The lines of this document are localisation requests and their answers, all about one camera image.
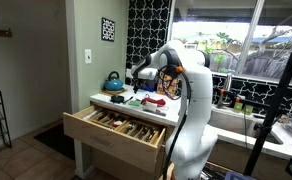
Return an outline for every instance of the teal kettle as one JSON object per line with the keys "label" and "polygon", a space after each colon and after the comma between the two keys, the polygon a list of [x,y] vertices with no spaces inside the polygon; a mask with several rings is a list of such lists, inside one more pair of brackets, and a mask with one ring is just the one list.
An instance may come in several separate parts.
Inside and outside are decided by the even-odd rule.
{"label": "teal kettle", "polygon": [[119,91],[123,89],[123,85],[123,82],[119,79],[118,72],[112,71],[108,75],[108,79],[106,80],[104,87],[108,91]]}

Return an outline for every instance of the kettle handle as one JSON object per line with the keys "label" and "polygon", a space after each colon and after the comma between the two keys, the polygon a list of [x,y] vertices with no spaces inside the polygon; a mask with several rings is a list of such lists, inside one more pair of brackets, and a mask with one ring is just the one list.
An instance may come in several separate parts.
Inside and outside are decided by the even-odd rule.
{"label": "kettle handle", "polygon": [[116,74],[117,79],[119,79],[119,74],[118,74],[118,72],[117,72],[117,71],[112,71],[112,72],[109,73],[109,75],[108,75],[108,80],[109,80],[109,81],[112,80],[112,75],[113,75],[113,74]]}

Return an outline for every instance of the framed picture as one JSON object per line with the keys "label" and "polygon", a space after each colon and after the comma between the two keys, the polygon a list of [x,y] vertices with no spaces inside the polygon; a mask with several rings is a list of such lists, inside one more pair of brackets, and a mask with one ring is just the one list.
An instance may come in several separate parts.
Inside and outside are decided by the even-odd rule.
{"label": "framed picture", "polygon": [[101,38],[104,41],[115,41],[115,22],[102,17]]}

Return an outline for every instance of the black pole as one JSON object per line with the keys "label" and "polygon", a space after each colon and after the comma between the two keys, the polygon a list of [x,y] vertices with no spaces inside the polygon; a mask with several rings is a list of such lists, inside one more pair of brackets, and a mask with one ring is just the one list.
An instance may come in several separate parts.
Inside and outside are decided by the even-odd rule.
{"label": "black pole", "polygon": [[258,138],[256,139],[253,151],[250,154],[249,160],[244,171],[244,175],[246,176],[251,176],[251,174],[253,173],[259,154],[262,151],[268,133],[272,129],[274,118],[277,114],[280,103],[287,92],[287,87],[291,79],[292,79],[292,53],[287,61],[287,65],[285,67],[283,75],[280,78],[276,93],[273,97],[272,102],[270,103],[269,106],[270,108],[267,111],[265,120],[263,124],[261,124],[258,127],[260,128],[260,133]]}

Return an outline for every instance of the wall outlet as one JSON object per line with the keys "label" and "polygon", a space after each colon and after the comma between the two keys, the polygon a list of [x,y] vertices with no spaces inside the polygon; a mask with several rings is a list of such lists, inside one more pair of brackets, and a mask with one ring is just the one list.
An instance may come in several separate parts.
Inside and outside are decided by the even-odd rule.
{"label": "wall outlet", "polygon": [[92,63],[92,50],[90,49],[85,49],[85,63]]}
{"label": "wall outlet", "polygon": [[133,78],[131,69],[126,69],[126,77]]}

